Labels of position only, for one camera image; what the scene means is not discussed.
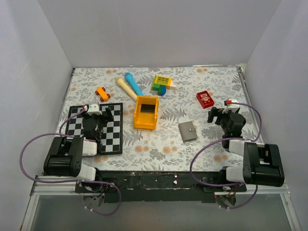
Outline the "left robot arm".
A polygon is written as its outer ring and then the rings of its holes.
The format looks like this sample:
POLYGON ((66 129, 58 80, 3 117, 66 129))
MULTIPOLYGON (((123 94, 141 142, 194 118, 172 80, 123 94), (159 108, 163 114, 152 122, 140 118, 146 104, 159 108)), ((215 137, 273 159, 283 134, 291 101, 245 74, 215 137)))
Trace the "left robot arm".
POLYGON ((101 136, 103 127, 113 122, 111 109, 99 110, 84 106, 83 109, 69 117, 71 119, 81 115, 84 118, 82 137, 57 136, 53 139, 44 162, 44 174, 49 176, 67 176, 78 180, 86 180, 86 187, 93 193, 102 188, 102 180, 96 176, 96 168, 82 163, 82 157, 95 156, 103 149, 101 136))

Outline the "grey card holder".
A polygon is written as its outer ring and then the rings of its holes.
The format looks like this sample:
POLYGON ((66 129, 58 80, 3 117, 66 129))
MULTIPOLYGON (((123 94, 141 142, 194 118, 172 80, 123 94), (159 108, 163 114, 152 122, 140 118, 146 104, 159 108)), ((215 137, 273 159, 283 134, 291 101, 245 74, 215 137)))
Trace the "grey card holder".
POLYGON ((192 141, 198 138, 192 121, 179 123, 178 127, 183 142, 192 141))

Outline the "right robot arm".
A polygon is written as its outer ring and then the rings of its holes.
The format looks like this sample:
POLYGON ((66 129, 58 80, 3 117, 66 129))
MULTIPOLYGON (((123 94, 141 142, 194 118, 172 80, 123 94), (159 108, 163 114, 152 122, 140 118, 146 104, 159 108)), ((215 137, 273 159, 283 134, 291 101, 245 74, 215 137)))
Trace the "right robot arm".
POLYGON ((278 146, 241 140, 246 119, 239 113, 239 109, 213 107, 208 112, 208 123, 213 122, 215 117, 215 124, 224 131, 222 138, 232 138, 230 141, 223 140, 222 147, 243 157, 241 166, 225 166, 219 171, 218 187, 229 191, 236 182, 281 187, 284 183, 284 172, 278 146))

